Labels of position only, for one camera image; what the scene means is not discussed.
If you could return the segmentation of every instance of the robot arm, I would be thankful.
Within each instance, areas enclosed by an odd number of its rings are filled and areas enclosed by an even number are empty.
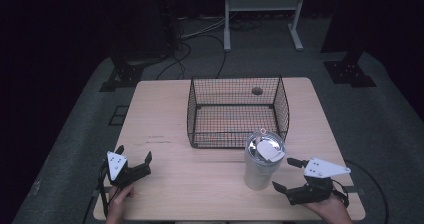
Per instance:
[[[304,177],[307,181],[302,187],[287,189],[285,186],[272,182],[274,189],[287,196],[291,205],[310,202],[321,202],[330,197],[331,193],[342,198],[347,207],[348,197],[333,188],[332,176],[350,173],[350,169],[317,158],[310,161],[300,161],[288,158],[289,165],[299,168],[304,167]]]
[[[150,162],[152,161],[152,153],[147,154],[144,163],[136,167],[128,167],[128,159],[123,156],[124,146],[120,146],[116,152],[107,153],[107,161],[104,160],[98,178],[98,189],[103,202],[103,212],[105,216],[108,214],[109,202],[106,198],[104,187],[104,179],[106,175],[109,178],[110,184],[117,186],[120,189],[125,188],[131,183],[151,174]]]

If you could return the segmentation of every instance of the black wire basket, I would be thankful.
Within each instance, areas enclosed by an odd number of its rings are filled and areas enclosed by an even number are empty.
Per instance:
[[[187,134],[193,148],[244,148],[260,129],[283,140],[289,106],[281,77],[193,78],[187,107]]]

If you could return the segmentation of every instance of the metal stand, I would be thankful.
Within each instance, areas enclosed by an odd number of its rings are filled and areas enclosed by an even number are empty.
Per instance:
[[[296,30],[302,5],[303,0],[225,0],[224,50],[231,50],[230,12],[294,10],[293,23],[288,27],[296,50],[302,51],[303,45]]]
[[[348,51],[342,61],[327,61],[324,66],[335,84],[350,84],[352,87],[376,87],[370,76],[358,65],[363,50]]]
[[[100,92],[113,92],[115,88],[137,86],[144,66],[131,66],[115,47],[110,48],[110,58],[115,69],[109,76],[109,80],[103,83]]]

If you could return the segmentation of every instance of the wooden table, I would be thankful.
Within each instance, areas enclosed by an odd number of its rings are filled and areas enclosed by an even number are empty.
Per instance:
[[[286,157],[311,157],[345,165],[321,104],[307,78],[283,78],[290,108]],[[241,149],[193,149],[187,137],[189,80],[142,81],[131,102],[117,147],[129,166],[144,162],[149,151],[152,174],[136,182],[135,197],[127,200],[128,220],[163,221],[290,221],[317,220],[303,206],[291,206],[272,184],[262,191],[249,189],[243,179]],[[349,175],[334,178],[353,185]],[[273,181],[287,188],[306,183],[303,171],[283,160]],[[348,212],[353,220],[365,217],[357,193],[350,193]],[[96,219],[105,219],[100,198]]]

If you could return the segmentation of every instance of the metal cup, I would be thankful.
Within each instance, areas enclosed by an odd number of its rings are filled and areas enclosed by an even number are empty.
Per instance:
[[[246,142],[244,181],[255,191],[265,189],[272,174],[279,168],[284,157],[283,139],[275,133],[261,131],[253,133]]]

